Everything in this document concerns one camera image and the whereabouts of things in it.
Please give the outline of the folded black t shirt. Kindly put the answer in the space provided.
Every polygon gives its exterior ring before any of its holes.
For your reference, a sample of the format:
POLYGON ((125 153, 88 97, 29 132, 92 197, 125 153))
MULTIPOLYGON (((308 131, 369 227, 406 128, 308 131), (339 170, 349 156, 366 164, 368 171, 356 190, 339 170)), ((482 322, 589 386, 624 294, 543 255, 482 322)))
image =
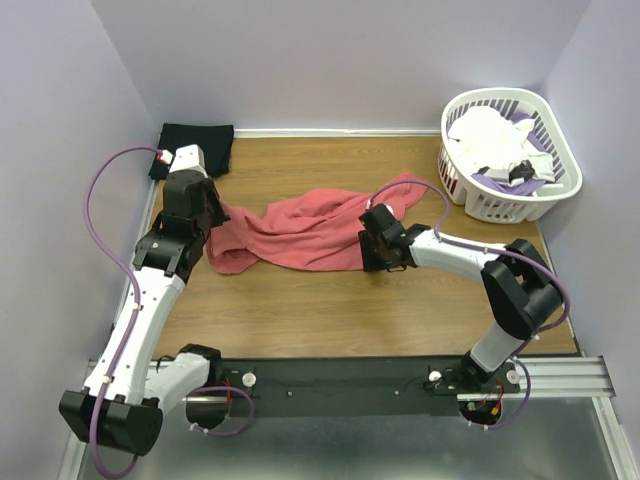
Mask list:
POLYGON ((207 174, 219 178, 230 172, 230 161, 235 129, 233 125, 185 125, 164 123, 158 148, 176 153, 189 145, 197 145, 204 154, 207 174))

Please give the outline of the aluminium rail frame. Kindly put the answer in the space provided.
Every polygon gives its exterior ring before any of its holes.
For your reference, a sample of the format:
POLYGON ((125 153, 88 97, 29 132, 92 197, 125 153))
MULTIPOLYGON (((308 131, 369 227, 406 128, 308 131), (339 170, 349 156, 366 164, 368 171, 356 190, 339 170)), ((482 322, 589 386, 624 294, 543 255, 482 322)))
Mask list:
POLYGON ((139 460, 103 449, 128 479, 635 479, 639 466, 614 410, 601 358, 525 356, 520 392, 465 400, 455 416, 205 419, 188 413, 200 387, 164 416, 139 460))

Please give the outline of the white garment in basket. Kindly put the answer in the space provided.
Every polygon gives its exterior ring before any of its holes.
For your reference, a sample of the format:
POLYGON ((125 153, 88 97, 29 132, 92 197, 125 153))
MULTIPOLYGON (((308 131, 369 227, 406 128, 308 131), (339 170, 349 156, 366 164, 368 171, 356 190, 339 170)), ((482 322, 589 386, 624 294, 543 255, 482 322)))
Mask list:
POLYGON ((449 156, 461 173, 500 187, 553 183, 553 157, 530 139, 533 127, 528 116, 512 121, 491 107, 471 107, 447 131, 449 156))

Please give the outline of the white laundry basket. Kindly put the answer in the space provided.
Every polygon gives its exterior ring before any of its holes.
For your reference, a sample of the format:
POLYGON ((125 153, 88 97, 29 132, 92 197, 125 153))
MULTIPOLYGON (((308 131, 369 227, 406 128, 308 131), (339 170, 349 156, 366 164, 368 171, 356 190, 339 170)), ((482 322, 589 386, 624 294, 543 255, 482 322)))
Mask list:
POLYGON ((532 91, 459 94, 442 112, 441 136, 442 185, 478 220, 536 221, 582 187, 582 172, 551 107, 532 91))

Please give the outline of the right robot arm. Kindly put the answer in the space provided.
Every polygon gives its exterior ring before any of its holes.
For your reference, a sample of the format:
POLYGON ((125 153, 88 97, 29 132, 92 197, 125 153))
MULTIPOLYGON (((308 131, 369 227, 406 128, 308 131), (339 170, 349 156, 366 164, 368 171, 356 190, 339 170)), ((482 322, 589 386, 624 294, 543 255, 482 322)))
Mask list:
POLYGON ((481 283, 493 321, 460 363, 427 383, 434 390, 476 393, 496 380, 503 365, 567 305, 563 292, 532 243, 474 242, 414 224, 406 228, 378 204, 359 217, 358 239, 366 272, 438 269, 481 283))

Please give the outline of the red t shirt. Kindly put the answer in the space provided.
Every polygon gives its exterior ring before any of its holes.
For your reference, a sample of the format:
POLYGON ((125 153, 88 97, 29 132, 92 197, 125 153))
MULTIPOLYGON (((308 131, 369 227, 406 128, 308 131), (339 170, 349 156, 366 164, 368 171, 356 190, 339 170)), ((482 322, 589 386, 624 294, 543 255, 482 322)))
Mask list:
POLYGON ((211 231, 209 263, 220 274, 240 274, 262 260, 311 272, 363 268, 359 220, 372 203, 391 207, 398 219, 424 196, 419 178, 402 174, 377 195, 319 188, 267 206, 263 215, 226 205, 229 220, 211 231))

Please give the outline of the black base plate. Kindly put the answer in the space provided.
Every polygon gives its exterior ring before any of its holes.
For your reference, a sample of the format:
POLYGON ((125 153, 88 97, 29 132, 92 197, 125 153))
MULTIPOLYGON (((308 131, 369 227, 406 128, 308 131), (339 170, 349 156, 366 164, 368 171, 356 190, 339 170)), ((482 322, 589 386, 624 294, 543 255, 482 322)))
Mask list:
POLYGON ((461 367, 457 355, 227 359, 215 383, 231 394, 200 394, 188 413, 205 419, 390 415, 455 416, 465 400, 483 403, 520 392, 513 363, 489 377, 461 367))

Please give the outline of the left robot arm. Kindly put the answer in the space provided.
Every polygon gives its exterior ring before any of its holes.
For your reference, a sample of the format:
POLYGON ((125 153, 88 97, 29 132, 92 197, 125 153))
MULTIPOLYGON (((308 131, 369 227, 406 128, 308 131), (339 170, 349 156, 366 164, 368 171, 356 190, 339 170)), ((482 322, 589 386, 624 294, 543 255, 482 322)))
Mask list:
POLYGON ((211 230, 227 215, 213 181, 200 169, 175 171, 163 187, 163 208, 137 243, 131 291, 111 338, 81 391, 65 391, 59 411, 92 448, 146 455, 164 416, 196 391, 214 393, 222 380, 219 350, 188 344, 155 379, 147 377, 160 333, 211 230))

